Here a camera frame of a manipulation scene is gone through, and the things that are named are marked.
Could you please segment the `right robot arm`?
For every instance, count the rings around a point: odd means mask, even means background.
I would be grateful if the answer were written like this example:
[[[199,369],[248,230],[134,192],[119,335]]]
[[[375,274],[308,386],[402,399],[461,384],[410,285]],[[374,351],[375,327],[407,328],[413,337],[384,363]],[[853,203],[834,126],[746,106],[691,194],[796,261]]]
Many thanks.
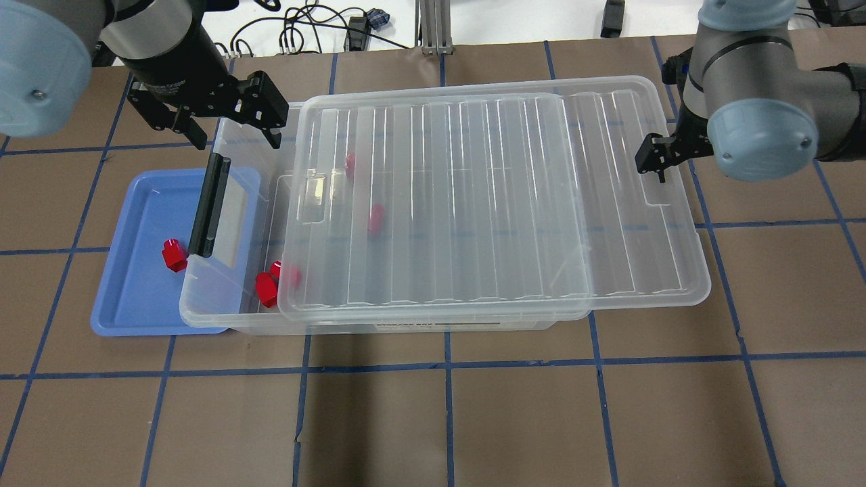
[[[864,65],[798,67],[788,30],[795,1],[705,1],[695,45],[664,65],[681,92],[674,133],[649,133],[636,169],[712,156],[728,178],[794,175],[813,161],[864,158]]]

